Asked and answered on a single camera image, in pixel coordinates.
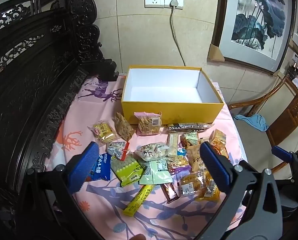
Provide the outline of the blue cloth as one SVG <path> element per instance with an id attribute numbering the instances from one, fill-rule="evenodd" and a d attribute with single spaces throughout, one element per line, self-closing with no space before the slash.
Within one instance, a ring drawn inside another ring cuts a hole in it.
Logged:
<path id="1" fill-rule="evenodd" d="M 252 126 L 253 128 L 265 132 L 269 126 L 265 120 L 265 118 L 260 114 L 254 114 L 252 116 L 244 116 L 241 114 L 235 115 L 234 117 L 236 120 L 241 120 L 246 122 L 248 125 Z"/>

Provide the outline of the orange cake packet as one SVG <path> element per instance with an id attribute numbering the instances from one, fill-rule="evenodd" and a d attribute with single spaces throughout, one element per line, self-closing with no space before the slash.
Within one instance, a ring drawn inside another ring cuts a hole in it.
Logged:
<path id="1" fill-rule="evenodd" d="M 209 137 L 209 143 L 219 155 L 225 156 L 227 159 L 229 159 L 229 154 L 225 147 L 226 145 L 225 133 L 223 133 L 219 129 L 215 129 Z"/>

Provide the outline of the blue oreo packet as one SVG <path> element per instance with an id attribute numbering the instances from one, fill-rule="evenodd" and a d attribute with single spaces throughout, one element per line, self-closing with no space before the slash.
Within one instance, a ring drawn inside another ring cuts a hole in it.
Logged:
<path id="1" fill-rule="evenodd" d="M 93 165 L 90 173 L 85 181 L 97 181 L 97 180 L 111 180 L 111 155 L 108 153 L 100 154 L 97 162 Z"/>

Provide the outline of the purple cartoon snack packet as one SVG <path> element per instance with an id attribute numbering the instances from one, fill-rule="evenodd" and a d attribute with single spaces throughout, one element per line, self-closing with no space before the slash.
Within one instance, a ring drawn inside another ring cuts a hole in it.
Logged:
<path id="1" fill-rule="evenodd" d="M 168 156 L 166 158 L 166 162 L 170 175 L 175 175 L 183 171 L 191 170 L 191 166 L 188 160 L 182 155 Z"/>

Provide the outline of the wooden chair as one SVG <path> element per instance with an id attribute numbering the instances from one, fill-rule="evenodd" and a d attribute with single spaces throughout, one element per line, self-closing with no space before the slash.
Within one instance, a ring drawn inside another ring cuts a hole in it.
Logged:
<path id="1" fill-rule="evenodd" d="M 264 117 L 268 129 L 261 132 L 242 120 L 235 124 L 242 139 L 248 162 L 257 171 L 271 168 L 276 178 L 289 178 L 290 167 L 275 157 L 271 149 L 279 146 L 286 151 L 298 151 L 298 88 L 284 77 L 269 93 L 245 102 L 229 105 L 233 115 Z"/>

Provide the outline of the green melon seed packet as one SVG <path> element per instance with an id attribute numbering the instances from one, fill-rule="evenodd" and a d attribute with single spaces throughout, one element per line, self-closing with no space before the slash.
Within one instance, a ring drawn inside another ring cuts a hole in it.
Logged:
<path id="1" fill-rule="evenodd" d="M 113 158 L 110 165 L 112 171 L 119 179 L 121 187 L 139 181 L 143 174 L 143 167 L 132 154 L 126 155 L 124 161 Z"/>

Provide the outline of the pink patterned tablecloth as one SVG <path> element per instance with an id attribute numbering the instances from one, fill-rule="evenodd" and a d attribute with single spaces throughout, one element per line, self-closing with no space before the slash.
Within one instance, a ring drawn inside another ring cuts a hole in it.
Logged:
<path id="1" fill-rule="evenodd" d="M 66 118 L 62 122 L 46 170 L 66 164 L 94 141 L 90 127 L 99 120 L 112 122 L 122 110 L 121 97 L 125 78 L 114 82 L 98 77 L 85 80 Z M 193 239 L 212 218 L 219 202 L 202 201 L 196 196 L 180 197 L 168 203 L 157 185 L 132 217 L 124 209 L 141 189 L 139 183 L 121 186 L 116 175 L 110 181 L 86 182 L 74 200 L 84 215 L 105 239 L 129 239 L 139 233 L 146 239 Z"/>

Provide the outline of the yellow long snack stick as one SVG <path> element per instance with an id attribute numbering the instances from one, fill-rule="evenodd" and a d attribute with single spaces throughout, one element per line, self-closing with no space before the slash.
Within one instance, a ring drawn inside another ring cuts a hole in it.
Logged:
<path id="1" fill-rule="evenodd" d="M 123 214 L 126 216 L 133 217 L 140 208 L 140 206 L 143 204 L 143 202 L 151 194 L 153 188 L 154 185 L 144 185 L 141 188 L 141 190 L 137 193 L 137 195 L 133 198 L 133 200 L 124 209 Z"/>

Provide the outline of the long dark snack bar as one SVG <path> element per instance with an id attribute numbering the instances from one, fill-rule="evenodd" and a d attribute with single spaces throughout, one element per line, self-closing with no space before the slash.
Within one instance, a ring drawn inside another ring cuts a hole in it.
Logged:
<path id="1" fill-rule="evenodd" d="M 202 132 L 211 128 L 213 125 L 214 124 L 207 124 L 203 122 L 176 123 L 169 124 L 167 129 L 171 133 Z"/>

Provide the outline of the white puffed snack bag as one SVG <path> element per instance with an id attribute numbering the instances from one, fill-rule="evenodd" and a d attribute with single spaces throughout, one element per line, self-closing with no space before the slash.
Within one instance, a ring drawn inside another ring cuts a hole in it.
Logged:
<path id="1" fill-rule="evenodd" d="M 139 147 L 134 153 L 143 161 L 160 160 L 167 156 L 170 147 L 162 142 L 146 144 Z"/>

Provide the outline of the green brown seed packet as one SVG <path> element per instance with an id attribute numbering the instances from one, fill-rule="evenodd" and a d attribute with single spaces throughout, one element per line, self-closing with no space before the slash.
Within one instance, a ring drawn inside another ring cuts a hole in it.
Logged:
<path id="1" fill-rule="evenodd" d="M 185 133 L 180 136 L 180 142 L 184 148 L 199 144 L 197 132 Z"/>

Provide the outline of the brown nut packet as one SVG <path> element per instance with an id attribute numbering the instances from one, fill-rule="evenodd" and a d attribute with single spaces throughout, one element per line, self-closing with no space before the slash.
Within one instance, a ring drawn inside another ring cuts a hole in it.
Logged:
<path id="1" fill-rule="evenodd" d="M 115 128 L 117 133 L 125 141 L 129 141 L 135 133 L 135 129 L 129 124 L 121 113 L 115 115 Z"/>

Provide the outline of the kraft peanut packet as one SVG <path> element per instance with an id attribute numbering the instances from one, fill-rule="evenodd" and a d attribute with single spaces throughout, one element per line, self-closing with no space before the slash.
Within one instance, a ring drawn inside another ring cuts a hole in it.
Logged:
<path id="1" fill-rule="evenodd" d="M 198 172 L 205 169 L 205 164 L 200 155 L 200 144 L 189 146 L 186 149 L 186 155 L 191 165 L 192 172 Z"/>

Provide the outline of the framed lotus painting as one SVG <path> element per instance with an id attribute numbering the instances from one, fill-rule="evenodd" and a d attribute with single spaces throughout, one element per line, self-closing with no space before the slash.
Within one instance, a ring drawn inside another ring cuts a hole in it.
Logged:
<path id="1" fill-rule="evenodd" d="M 212 44 L 225 60 L 280 69 L 293 32 L 295 0 L 218 0 Z"/>

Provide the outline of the light green snack packet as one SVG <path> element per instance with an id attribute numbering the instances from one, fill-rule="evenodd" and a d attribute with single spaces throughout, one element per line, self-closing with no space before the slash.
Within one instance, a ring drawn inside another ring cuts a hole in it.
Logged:
<path id="1" fill-rule="evenodd" d="M 140 185 L 160 185 L 173 181 L 165 159 L 153 161 L 141 160 L 139 163 L 143 168 L 143 174 L 139 180 Z"/>

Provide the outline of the pink cookie packet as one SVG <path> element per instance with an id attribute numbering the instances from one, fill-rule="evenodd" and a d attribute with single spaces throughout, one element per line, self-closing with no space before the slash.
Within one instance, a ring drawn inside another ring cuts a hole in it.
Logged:
<path id="1" fill-rule="evenodd" d="M 134 115 L 138 119 L 136 131 L 138 136 L 157 135 L 160 133 L 162 125 L 161 112 L 158 114 L 147 112 L 135 112 Z"/>

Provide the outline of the white red candy packet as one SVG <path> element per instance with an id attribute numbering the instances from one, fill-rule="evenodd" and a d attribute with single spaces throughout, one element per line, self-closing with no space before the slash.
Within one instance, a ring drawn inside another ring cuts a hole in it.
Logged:
<path id="1" fill-rule="evenodd" d="M 120 161 L 124 161 L 129 152 L 129 142 L 126 141 L 112 141 L 106 146 L 106 151 L 111 156 Z"/>

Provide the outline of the dark carved wooden furniture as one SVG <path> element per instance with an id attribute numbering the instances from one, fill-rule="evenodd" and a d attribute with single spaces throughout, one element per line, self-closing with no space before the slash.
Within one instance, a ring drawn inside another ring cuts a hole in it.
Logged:
<path id="1" fill-rule="evenodd" d="M 69 191 L 73 170 L 46 170 L 87 77 L 105 59 L 94 0 L 0 0 L 0 239 L 101 239 Z"/>

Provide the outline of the rice cracker bar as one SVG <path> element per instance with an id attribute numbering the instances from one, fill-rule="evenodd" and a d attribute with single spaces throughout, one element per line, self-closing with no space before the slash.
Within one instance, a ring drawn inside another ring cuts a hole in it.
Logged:
<path id="1" fill-rule="evenodd" d="M 169 157 L 175 157 L 178 154 L 178 133 L 169 133 L 167 138 L 167 145 L 169 147 L 167 155 Z"/>

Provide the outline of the yellow cardboard box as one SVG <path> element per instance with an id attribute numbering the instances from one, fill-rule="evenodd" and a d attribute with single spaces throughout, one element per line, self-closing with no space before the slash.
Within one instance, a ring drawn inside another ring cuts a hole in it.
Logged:
<path id="1" fill-rule="evenodd" d="M 136 112 L 162 114 L 162 123 L 212 123 L 222 110 L 220 94 L 199 67 L 131 65 L 121 99 L 124 117 Z"/>

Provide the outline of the brown chocolate bar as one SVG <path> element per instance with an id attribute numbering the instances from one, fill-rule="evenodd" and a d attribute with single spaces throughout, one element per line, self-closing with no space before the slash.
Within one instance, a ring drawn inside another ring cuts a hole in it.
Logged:
<path id="1" fill-rule="evenodd" d="M 161 184 L 161 189 L 166 197 L 167 204 L 179 199 L 178 194 L 173 186 L 173 183 Z"/>

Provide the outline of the yellow small bread packet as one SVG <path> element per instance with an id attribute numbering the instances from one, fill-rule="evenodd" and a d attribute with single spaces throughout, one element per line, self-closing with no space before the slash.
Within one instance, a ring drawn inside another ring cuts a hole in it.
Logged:
<path id="1" fill-rule="evenodd" d="M 95 124 L 88 127 L 95 140 L 101 144 L 107 144 L 118 139 L 116 131 L 110 126 L 107 121 L 98 121 Z"/>

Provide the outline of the orange bread packet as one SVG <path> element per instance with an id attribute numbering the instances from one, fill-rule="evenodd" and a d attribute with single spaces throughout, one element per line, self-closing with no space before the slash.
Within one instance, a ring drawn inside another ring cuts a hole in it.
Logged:
<path id="1" fill-rule="evenodd" d="M 181 196 L 197 195 L 210 198 L 216 191 L 216 183 L 207 170 L 190 173 L 179 181 Z"/>

